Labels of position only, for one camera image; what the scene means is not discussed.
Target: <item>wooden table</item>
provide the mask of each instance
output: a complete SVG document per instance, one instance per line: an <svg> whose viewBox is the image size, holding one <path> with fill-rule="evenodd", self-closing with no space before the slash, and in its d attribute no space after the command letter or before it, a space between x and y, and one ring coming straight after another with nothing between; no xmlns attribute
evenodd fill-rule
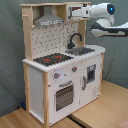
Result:
<svg viewBox="0 0 128 128"><path fill-rule="evenodd" d="M71 117L87 128L115 128L128 118L128 89L102 81L99 99L74 112Z"/></svg>
<svg viewBox="0 0 128 128"><path fill-rule="evenodd" d="M44 128L32 115L19 109L0 118L0 128ZM50 128L81 128L69 118L64 118Z"/></svg>

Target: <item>cabinet door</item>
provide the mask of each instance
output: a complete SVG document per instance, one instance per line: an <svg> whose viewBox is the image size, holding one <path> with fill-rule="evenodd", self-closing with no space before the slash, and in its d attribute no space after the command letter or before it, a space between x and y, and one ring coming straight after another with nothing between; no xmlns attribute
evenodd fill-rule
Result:
<svg viewBox="0 0 128 128"><path fill-rule="evenodd" d="M81 98L83 106L99 96L102 54L82 61Z"/></svg>

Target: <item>knob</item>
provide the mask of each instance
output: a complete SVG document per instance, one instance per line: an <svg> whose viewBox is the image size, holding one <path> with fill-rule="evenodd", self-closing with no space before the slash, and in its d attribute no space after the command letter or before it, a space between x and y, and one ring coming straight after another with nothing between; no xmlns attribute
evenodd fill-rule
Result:
<svg viewBox="0 0 128 128"><path fill-rule="evenodd" d="M83 4L83 7L87 7L87 4Z"/></svg>
<svg viewBox="0 0 128 128"><path fill-rule="evenodd" d="M73 67L73 68L72 68L72 71L73 71L73 72L76 72L76 70L77 70L77 67Z"/></svg>
<svg viewBox="0 0 128 128"><path fill-rule="evenodd" d="M58 74L58 73L55 73L55 74L54 74L54 78L55 78L55 79L59 78L59 76L60 76L60 74Z"/></svg>

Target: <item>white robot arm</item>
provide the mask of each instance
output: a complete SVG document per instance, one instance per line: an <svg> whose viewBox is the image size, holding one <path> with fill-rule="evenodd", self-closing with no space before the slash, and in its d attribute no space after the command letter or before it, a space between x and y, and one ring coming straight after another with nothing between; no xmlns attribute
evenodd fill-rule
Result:
<svg viewBox="0 0 128 128"><path fill-rule="evenodd" d="M72 11L71 17L98 18L91 26L91 33L95 37L128 36L128 23L121 26L112 26L114 24L114 12L115 8L111 3L101 3L92 6L83 5L81 9Z"/></svg>

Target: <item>gray wall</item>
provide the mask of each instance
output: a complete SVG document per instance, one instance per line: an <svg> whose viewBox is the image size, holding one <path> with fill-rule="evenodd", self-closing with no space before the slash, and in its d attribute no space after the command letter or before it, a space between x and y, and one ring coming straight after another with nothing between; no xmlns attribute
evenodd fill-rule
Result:
<svg viewBox="0 0 128 128"><path fill-rule="evenodd" d="M20 4L48 2L69 2L68 0L0 0L0 116L16 110L25 102L25 88L22 60L24 41ZM92 4L111 2L115 8L115 25L128 21L128 1L91 0ZM90 33L95 20L87 21L86 43L106 48L103 78L128 88L128 43L126 38L96 38Z"/></svg>

